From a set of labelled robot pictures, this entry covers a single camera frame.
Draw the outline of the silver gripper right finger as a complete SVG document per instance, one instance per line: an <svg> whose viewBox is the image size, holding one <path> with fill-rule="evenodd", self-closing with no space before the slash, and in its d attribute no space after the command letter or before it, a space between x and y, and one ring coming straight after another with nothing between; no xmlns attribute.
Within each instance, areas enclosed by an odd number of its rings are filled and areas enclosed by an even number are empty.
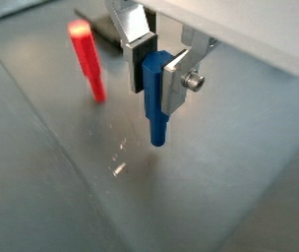
<svg viewBox="0 0 299 252"><path fill-rule="evenodd" d="M219 44L205 33L183 26L181 43L188 46L164 66L161 86L161 110L171 115L185 102L187 90L197 92L204 77L197 73L199 63Z"/></svg>

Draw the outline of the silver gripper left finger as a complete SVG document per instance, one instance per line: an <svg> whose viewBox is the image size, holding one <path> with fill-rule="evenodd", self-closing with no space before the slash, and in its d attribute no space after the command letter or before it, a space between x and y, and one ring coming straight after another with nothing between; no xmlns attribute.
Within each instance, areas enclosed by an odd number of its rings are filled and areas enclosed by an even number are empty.
<svg viewBox="0 0 299 252"><path fill-rule="evenodd" d="M137 94L142 91L141 62L157 50L157 35L149 31L144 7L133 0L105 0L128 62L129 86Z"/></svg>

